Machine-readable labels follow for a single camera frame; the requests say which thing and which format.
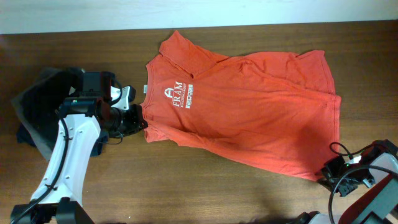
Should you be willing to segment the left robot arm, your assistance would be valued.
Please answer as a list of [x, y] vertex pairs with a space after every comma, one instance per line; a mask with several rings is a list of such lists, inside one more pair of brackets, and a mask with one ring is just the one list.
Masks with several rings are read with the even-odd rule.
[[12, 101], [34, 144], [49, 160], [30, 202], [16, 205], [12, 223], [91, 223], [82, 205], [92, 153], [147, 127], [136, 91], [111, 72], [46, 68]]

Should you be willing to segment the orange t-shirt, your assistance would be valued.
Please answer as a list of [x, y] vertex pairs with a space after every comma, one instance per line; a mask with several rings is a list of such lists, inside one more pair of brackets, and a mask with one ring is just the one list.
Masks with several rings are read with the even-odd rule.
[[146, 69], [147, 142], [312, 181], [333, 158], [341, 98], [322, 50], [229, 57], [174, 32]]

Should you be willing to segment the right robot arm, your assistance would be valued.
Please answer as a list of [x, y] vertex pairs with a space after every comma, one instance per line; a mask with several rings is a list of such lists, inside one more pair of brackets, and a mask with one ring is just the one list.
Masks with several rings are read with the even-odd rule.
[[[349, 152], [339, 142], [330, 144], [337, 156], [322, 169], [320, 182], [330, 191], [328, 213], [303, 212], [289, 224], [351, 223], [384, 224], [397, 218], [397, 146], [389, 140], [376, 140], [370, 145]], [[360, 185], [368, 191], [341, 215], [333, 214], [333, 199], [338, 193], [345, 197]]]

